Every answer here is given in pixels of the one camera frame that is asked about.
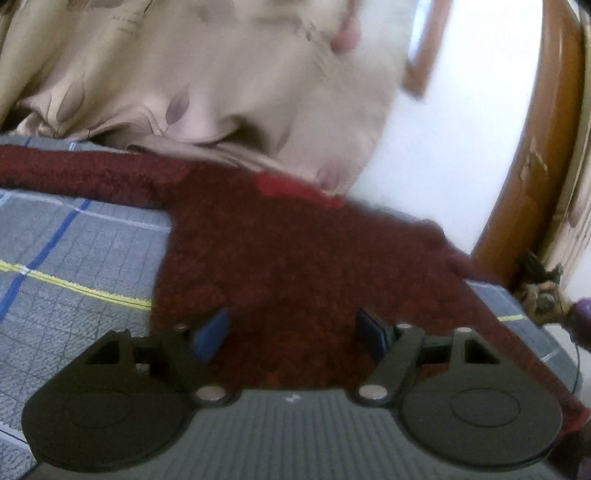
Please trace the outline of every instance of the beige curtain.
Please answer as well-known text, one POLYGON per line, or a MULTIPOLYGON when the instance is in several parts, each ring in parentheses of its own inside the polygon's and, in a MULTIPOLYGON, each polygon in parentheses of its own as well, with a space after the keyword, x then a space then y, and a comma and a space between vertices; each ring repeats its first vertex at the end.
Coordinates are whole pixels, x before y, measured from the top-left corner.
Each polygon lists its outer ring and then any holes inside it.
POLYGON ((579 130, 569 172, 542 248, 543 263, 548 269, 557 264, 564 267, 564 286, 575 273, 591 239, 591 22, 582 10, 581 22, 586 66, 579 130))
POLYGON ((0 125, 270 169, 344 193, 370 159, 417 0, 11 0, 0 10, 0 125))

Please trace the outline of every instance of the cable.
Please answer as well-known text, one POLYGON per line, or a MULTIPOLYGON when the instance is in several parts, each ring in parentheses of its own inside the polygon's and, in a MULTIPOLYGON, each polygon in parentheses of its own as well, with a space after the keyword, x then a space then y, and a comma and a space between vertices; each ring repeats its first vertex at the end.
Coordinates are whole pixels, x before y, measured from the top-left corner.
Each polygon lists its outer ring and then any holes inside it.
POLYGON ((570 340, 574 343, 574 349, 577 352, 577 376, 574 378, 573 389, 571 393, 575 395, 577 391, 577 387, 579 386, 579 379, 581 378, 581 351, 579 350, 579 344, 574 341, 573 331, 570 328, 570 325, 566 323, 566 317, 564 315, 564 307, 562 306, 562 298, 560 297, 560 292, 558 291, 558 286, 556 288, 556 295, 558 297, 558 305, 560 306, 560 311, 562 313, 562 318, 564 319, 564 325, 567 327, 567 331, 570 335, 570 340))
POLYGON ((579 378, 581 378, 581 352, 579 350, 579 346, 576 343, 574 344, 574 347, 577 350, 577 376, 574 379, 573 391, 571 392, 573 395, 575 395, 575 392, 577 391, 577 387, 579 386, 579 378))

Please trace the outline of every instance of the purple object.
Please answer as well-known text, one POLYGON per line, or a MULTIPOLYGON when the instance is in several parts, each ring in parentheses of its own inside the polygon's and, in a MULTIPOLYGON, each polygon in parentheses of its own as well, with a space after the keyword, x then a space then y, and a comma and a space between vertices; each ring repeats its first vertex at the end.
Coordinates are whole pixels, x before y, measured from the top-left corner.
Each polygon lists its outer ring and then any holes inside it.
POLYGON ((574 340, 586 350, 591 349, 591 299, 581 299, 570 311, 568 326, 574 340))
POLYGON ((591 299, 581 299, 573 306, 573 317, 591 322, 591 299))

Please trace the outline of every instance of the yellow stripe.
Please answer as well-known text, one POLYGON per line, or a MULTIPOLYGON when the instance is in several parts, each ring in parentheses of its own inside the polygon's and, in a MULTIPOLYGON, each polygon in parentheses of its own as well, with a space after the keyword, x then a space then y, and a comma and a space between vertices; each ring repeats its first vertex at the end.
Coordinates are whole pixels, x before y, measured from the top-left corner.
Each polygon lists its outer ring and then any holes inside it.
POLYGON ((20 270, 20 265, 13 265, 0 260, 0 270, 3 272, 18 272, 20 270))
MULTIPOLYGON (((25 268, 26 267, 23 265, 10 264, 0 260, 0 271, 19 272, 25 268)), ((80 293, 82 295, 86 295, 87 297, 108 301, 110 303, 115 303, 117 305, 123 305, 138 310, 144 310, 146 312, 149 312, 152 309, 152 302, 149 300, 135 299, 133 297, 126 297, 124 295, 109 293, 107 291, 95 290, 94 288, 85 287, 84 285, 80 285, 78 283, 67 281, 62 278, 57 278, 53 275, 48 275, 46 273, 40 272, 39 270, 29 271, 27 277, 35 278, 36 280, 40 280, 45 283, 50 283, 52 285, 67 288, 68 290, 75 291, 76 293, 80 293)))
POLYGON ((499 322, 512 322, 513 320, 527 320, 528 317, 526 317, 523 314, 520 315, 509 315, 507 317, 497 317, 499 319, 499 322))

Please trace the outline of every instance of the blue stripe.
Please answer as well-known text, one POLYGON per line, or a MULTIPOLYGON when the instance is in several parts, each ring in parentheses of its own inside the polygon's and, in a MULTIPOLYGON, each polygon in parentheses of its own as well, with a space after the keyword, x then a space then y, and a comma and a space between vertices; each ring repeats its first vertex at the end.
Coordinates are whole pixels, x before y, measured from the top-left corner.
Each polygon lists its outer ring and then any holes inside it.
MULTIPOLYGON (((80 206, 79 210, 86 210, 90 206, 90 200, 84 200, 82 205, 80 206)), ((53 234, 51 239, 47 242, 38 255, 27 265, 29 270, 36 270, 39 266, 45 261, 45 259, 49 256, 51 250, 55 248, 57 243, 61 240, 61 237, 64 236, 64 233, 78 215, 78 210, 72 210, 68 216, 64 219, 61 223, 60 227, 57 229, 56 233, 53 234)), ((0 301, 0 322, 6 318, 6 314, 8 310, 14 303, 14 300, 17 298, 18 291, 21 288, 22 282, 25 281, 26 276, 20 273, 14 278, 10 286, 8 287, 8 291, 2 301, 0 301)))

